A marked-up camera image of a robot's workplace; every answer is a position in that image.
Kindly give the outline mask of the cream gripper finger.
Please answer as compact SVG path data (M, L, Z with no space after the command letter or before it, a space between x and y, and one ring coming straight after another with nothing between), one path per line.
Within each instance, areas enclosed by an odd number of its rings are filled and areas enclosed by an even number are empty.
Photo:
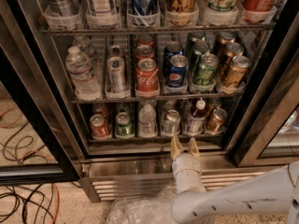
M197 143L193 137L189 141L188 153L193 155L196 158L200 157L200 152L197 148Z
M178 155L183 152L183 146L179 142L178 136L174 135L171 139L171 151L170 155L172 160L174 161Z

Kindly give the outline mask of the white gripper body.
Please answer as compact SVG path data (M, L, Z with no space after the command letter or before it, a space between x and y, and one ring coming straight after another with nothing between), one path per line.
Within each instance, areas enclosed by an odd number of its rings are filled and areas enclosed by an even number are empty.
M202 173L200 159L189 153L179 154L173 160L172 170L173 170L173 175L177 175L182 171L195 171L199 174Z

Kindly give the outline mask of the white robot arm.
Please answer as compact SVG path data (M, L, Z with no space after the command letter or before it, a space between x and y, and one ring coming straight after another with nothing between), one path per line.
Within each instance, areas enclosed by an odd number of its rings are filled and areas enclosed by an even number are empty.
M299 162L212 191L202 181L200 153L195 140L188 151L177 136L171 138L173 176L177 195L171 204L171 216L179 224L196 220L207 223L217 215L282 213L287 224L299 224Z

